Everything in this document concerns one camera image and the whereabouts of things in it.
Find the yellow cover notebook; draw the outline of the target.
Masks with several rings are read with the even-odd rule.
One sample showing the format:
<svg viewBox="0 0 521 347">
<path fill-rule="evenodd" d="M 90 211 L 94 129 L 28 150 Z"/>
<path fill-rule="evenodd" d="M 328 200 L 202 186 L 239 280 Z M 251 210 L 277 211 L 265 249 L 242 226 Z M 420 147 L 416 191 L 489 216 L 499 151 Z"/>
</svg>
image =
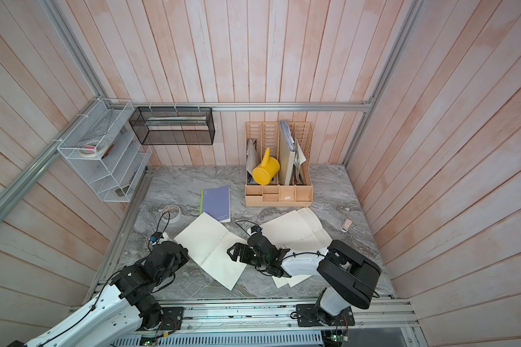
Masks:
<svg viewBox="0 0 521 347">
<path fill-rule="evenodd" d="M 236 243 L 245 240 L 207 213 L 202 213 L 176 237 L 175 241 L 188 249 L 190 258 L 213 279 L 233 290 L 246 264 L 237 263 L 227 254 Z"/>
</svg>

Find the purple cover notebook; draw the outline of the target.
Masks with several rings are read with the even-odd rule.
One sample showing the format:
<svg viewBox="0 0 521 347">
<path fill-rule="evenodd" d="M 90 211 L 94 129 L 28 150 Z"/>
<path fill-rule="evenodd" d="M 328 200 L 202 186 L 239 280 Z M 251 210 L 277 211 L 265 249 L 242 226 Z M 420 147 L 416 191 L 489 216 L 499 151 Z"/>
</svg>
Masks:
<svg viewBox="0 0 521 347">
<path fill-rule="evenodd" d="M 200 214 L 207 213 L 221 223 L 231 221 L 230 187 L 203 189 L 201 191 Z"/>
</svg>

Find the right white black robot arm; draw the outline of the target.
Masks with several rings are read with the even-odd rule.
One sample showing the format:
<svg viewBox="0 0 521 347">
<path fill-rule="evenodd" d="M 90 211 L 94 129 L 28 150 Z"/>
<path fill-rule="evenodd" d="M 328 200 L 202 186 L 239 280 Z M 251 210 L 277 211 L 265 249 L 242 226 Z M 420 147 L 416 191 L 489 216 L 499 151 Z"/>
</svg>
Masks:
<svg viewBox="0 0 521 347">
<path fill-rule="evenodd" d="M 230 259 L 254 267 L 263 275 L 276 278 L 319 276 L 328 287 L 314 304 L 298 304 L 290 317 L 300 327 L 354 325 L 350 309 L 368 309 L 379 298 L 376 286 L 380 267 L 343 241 L 334 240 L 326 248 L 295 251 L 278 248 L 260 231 L 251 234 L 245 244 L 227 249 Z"/>
</svg>

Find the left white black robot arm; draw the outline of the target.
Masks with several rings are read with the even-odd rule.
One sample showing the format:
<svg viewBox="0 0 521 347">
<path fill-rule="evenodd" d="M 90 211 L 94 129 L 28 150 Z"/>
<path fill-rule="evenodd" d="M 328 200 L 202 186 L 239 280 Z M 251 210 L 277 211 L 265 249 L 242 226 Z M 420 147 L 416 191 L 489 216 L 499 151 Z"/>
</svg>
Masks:
<svg viewBox="0 0 521 347">
<path fill-rule="evenodd" d="M 103 289 L 68 318 L 28 342 L 11 346 L 108 346 L 139 329 L 157 332 L 165 316 L 154 298 L 155 288 L 175 273 L 190 257 L 175 241 L 151 248 L 149 256 L 114 273 Z"/>
</svg>

